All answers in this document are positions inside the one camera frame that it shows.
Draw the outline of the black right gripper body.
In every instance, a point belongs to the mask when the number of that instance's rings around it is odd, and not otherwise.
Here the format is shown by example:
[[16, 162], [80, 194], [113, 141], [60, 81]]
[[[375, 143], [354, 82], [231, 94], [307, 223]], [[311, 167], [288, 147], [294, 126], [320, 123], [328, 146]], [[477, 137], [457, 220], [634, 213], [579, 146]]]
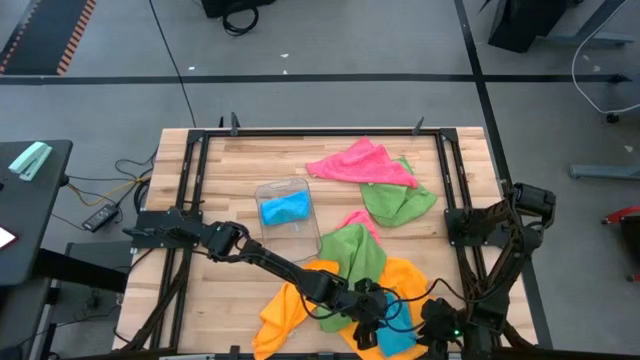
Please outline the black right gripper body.
[[431, 344], [454, 343], [462, 335], [458, 311], [445, 299], [427, 300], [421, 310], [424, 324], [419, 329], [419, 338], [427, 337]]

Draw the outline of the blue microfiber towel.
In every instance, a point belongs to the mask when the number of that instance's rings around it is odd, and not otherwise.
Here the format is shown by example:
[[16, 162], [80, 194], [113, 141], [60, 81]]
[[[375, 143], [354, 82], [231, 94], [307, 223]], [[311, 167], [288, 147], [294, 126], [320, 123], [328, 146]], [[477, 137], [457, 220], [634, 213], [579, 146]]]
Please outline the blue microfiber towel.
[[413, 327], [408, 305], [403, 302], [394, 303], [397, 297], [386, 293], [388, 308], [385, 313], [384, 326], [376, 331], [378, 347], [385, 357], [402, 353], [416, 345], [416, 336], [408, 329]]
[[260, 205], [261, 220], [266, 226], [305, 220], [310, 212], [310, 195], [306, 190], [274, 198]]

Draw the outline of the green microfiber towel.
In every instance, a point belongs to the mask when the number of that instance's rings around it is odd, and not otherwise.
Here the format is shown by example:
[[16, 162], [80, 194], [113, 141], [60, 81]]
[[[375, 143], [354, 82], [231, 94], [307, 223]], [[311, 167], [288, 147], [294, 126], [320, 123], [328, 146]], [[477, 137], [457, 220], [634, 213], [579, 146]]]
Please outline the green microfiber towel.
[[391, 184], [361, 184], [364, 205], [382, 227], [395, 228], [427, 213], [437, 196], [422, 185], [417, 188]]
[[364, 278], [380, 279], [387, 255], [363, 224], [346, 225], [324, 235], [321, 242], [318, 259], [338, 264], [338, 275], [348, 281], [350, 293]]

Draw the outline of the clear plastic bin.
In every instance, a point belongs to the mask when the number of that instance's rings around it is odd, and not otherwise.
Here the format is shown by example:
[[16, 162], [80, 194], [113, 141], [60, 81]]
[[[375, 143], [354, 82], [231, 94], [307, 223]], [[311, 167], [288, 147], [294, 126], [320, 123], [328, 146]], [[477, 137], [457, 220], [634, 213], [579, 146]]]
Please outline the clear plastic bin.
[[[268, 200], [306, 190], [310, 195], [310, 216], [305, 220], [266, 226], [262, 223], [260, 205]], [[255, 200], [261, 226], [262, 244], [294, 263], [303, 263], [321, 250], [321, 240], [308, 182], [303, 178], [289, 178], [260, 185]]]

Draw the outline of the orange microfiber towel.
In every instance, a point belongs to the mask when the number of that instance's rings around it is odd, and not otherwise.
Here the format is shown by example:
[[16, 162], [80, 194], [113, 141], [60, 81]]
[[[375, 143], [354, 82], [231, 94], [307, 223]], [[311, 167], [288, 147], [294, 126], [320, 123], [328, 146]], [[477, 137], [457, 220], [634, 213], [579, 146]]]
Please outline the orange microfiber towel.
[[[379, 283], [383, 287], [395, 290], [402, 298], [417, 297], [423, 294], [428, 287], [428, 279], [417, 267], [406, 259], [393, 257], [387, 258]], [[409, 310], [411, 324], [394, 325], [394, 327], [408, 329], [411, 326], [418, 325], [422, 321], [420, 313], [424, 302], [425, 299], [405, 303], [403, 307]], [[358, 350], [356, 341], [353, 339], [355, 328], [356, 323], [352, 323], [340, 330], [339, 334], [362, 360], [415, 360], [419, 356], [426, 354], [428, 350], [427, 346], [419, 344], [407, 347], [403, 352], [398, 352], [392, 356], [386, 356], [380, 346], [368, 350]]]
[[285, 282], [279, 292], [260, 313], [261, 329], [252, 340], [256, 360], [266, 360], [286, 342], [289, 334], [307, 317], [307, 311], [317, 307], [310, 301], [302, 301], [297, 288]]

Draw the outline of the pink microfiber towel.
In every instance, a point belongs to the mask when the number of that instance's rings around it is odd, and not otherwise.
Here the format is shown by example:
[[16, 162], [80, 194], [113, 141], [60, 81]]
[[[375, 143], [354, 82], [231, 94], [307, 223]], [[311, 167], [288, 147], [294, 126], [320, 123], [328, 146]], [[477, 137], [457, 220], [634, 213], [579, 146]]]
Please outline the pink microfiber towel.
[[417, 188], [417, 179], [395, 162], [381, 144], [363, 137], [348, 149], [306, 164], [313, 177], [351, 183], [387, 184]]
[[379, 237], [378, 231], [368, 211], [357, 210], [350, 213], [349, 215], [347, 215], [345, 218], [342, 219], [342, 221], [337, 225], [337, 228], [341, 229], [345, 226], [353, 225], [353, 224], [363, 225], [371, 234], [371, 236], [374, 238], [376, 243], [380, 244], [380, 237]]

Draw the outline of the red and black chair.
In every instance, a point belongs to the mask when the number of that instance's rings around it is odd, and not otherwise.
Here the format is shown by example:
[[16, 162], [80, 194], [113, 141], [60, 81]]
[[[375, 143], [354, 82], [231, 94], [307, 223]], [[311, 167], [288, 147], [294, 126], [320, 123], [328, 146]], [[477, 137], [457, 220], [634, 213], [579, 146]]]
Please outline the red and black chair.
[[630, 206], [606, 215], [603, 225], [618, 224], [633, 260], [640, 266], [640, 206]]

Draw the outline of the grey table foot bar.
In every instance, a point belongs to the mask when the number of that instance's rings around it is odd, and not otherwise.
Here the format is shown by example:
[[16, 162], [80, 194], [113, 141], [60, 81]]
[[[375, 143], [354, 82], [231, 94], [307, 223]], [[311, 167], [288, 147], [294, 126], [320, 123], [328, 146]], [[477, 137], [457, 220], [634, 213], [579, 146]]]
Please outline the grey table foot bar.
[[613, 166], [613, 165], [580, 165], [569, 166], [569, 175], [572, 178], [603, 178], [620, 180], [640, 180], [640, 166]]

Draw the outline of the black power adapter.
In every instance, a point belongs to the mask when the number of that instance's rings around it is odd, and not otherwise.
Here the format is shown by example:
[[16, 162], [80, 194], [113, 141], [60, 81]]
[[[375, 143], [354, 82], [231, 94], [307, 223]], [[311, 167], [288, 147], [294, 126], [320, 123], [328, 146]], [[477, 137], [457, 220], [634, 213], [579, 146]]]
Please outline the black power adapter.
[[104, 227], [107, 223], [113, 220], [119, 213], [119, 208], [115, 205], [106, 204], [102, 206], [97, 212], [87, 218], [82, 224], [83, 230], [95, 233]]

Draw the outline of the black desk underframe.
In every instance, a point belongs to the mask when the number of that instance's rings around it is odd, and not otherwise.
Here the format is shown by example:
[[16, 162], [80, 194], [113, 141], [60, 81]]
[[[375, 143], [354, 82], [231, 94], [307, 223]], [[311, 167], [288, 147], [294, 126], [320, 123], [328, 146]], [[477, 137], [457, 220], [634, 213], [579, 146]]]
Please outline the black desk underframe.
[[[12, 268], [0, 262], [0, 277]], [[40, 248], [23, 278], [9, 284], [0, 278], [0, 360], [28, 360], [49, 295], [51, 282], [77, 283], [121, 293], [124, 272], [96, 265], [48, 249]]]

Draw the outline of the grey desk leg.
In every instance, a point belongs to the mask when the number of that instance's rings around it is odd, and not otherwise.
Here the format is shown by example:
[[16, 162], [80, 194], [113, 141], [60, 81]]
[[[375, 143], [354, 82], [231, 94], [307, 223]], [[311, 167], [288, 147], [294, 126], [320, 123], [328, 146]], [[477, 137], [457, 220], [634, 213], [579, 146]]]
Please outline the grey desk leg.
[[604, 26], [613, 19], [628, 0], [604, 0], [582, 27], [573, 35], [549, 35], [546, 41], [578, 47], [592, 43], [598, 46], [624, 46], [634, 43], [633, 37], [621, 33], [603, 32]]

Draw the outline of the black equipment box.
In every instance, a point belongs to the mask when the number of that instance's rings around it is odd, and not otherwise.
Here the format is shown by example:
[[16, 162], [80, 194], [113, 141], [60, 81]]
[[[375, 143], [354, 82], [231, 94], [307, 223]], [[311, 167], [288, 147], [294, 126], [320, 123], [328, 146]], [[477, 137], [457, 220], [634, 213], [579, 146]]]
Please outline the black equipment box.
[[245, 10], [268, 6], [277, 0], [199, 0], [208, 18], [219, 18]]

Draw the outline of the black side desk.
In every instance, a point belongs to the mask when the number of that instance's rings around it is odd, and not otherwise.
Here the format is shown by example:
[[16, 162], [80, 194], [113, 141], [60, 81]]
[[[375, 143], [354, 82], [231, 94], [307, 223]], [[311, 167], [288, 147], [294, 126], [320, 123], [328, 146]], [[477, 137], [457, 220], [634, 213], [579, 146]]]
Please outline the black side desk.
[[44, 232], [61, 187], [73, 148], [70, 140], [48, 140], [52, 148], [30, 182], [9, 170], [31, 143], [0, 142], [0, 228], [17, 236], [0, 247], [0, 287], [18, 285], [31, 277]]

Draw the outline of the mint green stapler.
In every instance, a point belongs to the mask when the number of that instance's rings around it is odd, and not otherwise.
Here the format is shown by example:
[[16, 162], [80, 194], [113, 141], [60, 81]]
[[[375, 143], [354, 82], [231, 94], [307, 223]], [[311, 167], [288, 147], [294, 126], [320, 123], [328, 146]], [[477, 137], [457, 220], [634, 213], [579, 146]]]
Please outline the mint green stapler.
[[8, 166], [8, 169], [22, 181], [30, 182], [51, 152], [52, 147], [48, 144], [39, 141], [34, 142]]

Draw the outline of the black mat with orange stripes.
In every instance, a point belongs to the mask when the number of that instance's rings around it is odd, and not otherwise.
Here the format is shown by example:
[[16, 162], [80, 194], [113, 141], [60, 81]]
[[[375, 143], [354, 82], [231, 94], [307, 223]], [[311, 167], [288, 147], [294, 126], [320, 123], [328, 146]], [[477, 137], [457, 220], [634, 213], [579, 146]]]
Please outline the black mat with orange stripes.
[[0, 52], [0, 76], [63, 76], [97, 0], [29, 0]]

